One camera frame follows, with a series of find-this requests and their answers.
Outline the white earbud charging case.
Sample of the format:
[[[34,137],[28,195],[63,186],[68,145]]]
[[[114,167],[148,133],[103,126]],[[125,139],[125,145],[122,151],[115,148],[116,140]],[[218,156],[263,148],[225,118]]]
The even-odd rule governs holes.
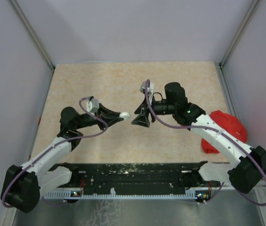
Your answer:
[[[122,112],[119,114],[119,117],[124,120],[129,120],[131,118],[131,115],[129,112]]]

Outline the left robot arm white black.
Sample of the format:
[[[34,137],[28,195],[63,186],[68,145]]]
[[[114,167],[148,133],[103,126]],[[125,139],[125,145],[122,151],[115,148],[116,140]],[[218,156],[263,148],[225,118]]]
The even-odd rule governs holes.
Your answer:
[[[73,107],[61,111],[60,132],[51,144],[37,156],[21,166],[12,165],[7,169],[0,199],[6,208],[16,208],[24,213],[32,211],[44,195],[55,188],[80,183],[80,175],[69,166],[51,168],[64,156],[71,153],[84,138],[90,138],[79,130],[97,125],[104,133],[108,127],[128,120],[128,112],[115,112],[104,107],[97,99],[86,97],[86,107],[79,114]]]

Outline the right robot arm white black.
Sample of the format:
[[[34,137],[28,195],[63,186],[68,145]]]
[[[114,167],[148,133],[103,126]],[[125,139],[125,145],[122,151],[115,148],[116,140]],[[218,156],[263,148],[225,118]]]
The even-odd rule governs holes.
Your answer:
[[[171,115],[179,128],[187,128],[199,135],[227,160],[225,163],[204,163],[192,176],[197,186],[208,181],[231,183],[243,194],[249,193],[266,175],[266,151],[244,143],[221,128],[202,108],[188,101],[184,88],[178,82],[165,85],[165,98],[154,99],[154,84],[145,81],[140,91],[144,100],[135,110],[136,118],[132,125],[150,127],[159,115]]]

